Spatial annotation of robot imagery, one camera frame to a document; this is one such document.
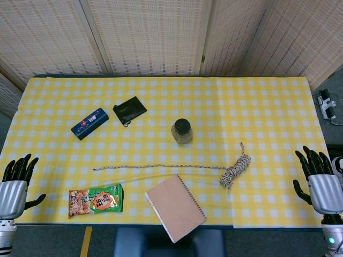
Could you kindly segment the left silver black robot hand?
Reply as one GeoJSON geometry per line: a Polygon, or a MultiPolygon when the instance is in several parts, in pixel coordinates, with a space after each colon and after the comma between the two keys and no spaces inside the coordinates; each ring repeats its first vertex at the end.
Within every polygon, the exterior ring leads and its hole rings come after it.
{"type": "Polygon", "coordinates": [[[41,194],[37,199],[27,201],[27,191],[38,158],[31,159],[31,154],[15,161],[5,168],[1,180],[1,219],[15,220],[29,208],[39,205],[45,198],[41,194]]]}

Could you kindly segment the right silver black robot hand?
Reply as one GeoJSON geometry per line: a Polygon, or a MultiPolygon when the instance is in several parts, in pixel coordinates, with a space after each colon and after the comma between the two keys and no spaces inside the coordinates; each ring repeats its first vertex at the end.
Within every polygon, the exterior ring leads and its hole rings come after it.
{"type": "Polygon", "coordinates": [[[296,151],[309,193],[293,180],[297,196],[322,215],[342,214],[342,157],[330,160],[323,152],[315,152],[303,146],[304,153],[296,151]]]}

